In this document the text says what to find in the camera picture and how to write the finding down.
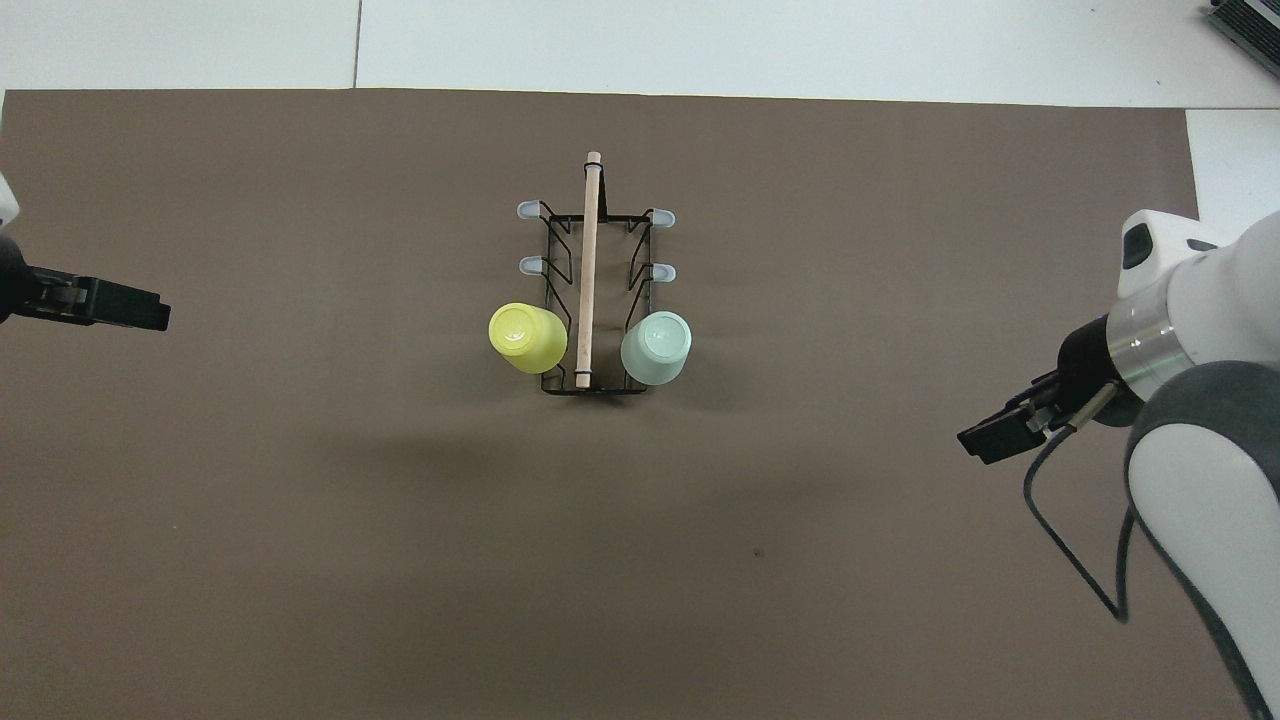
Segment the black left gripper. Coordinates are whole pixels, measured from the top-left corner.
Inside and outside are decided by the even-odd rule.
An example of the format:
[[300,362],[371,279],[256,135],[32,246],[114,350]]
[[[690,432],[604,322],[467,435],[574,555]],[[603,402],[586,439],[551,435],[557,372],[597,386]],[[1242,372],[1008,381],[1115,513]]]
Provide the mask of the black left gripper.
[[13,315],[61,323],[102,323],[142,331],[166,331],[172,306],[159,293],[93,278],[90,316],[76,310],[81,287],[67,273],[41,275],[18,243],[1,236],[1,323]]

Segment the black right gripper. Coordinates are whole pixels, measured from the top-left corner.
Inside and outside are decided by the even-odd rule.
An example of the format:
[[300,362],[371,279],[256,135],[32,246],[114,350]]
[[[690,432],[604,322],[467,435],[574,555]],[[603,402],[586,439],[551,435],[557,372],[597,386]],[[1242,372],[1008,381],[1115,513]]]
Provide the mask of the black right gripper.
[[1030,388],[1006,404],[1006,410],[960,430],[957,442],[986,465],[1038,448],[1046,442],[1046,427],[1061,427],[1107,383],[1115,384],[1116,395],[1093,419],[1106,427],[1132,427],[1140,398],[1111,359],[1106,325],[1105,318],[1096,318],[1068,334],[1052,372],[1037,377]]

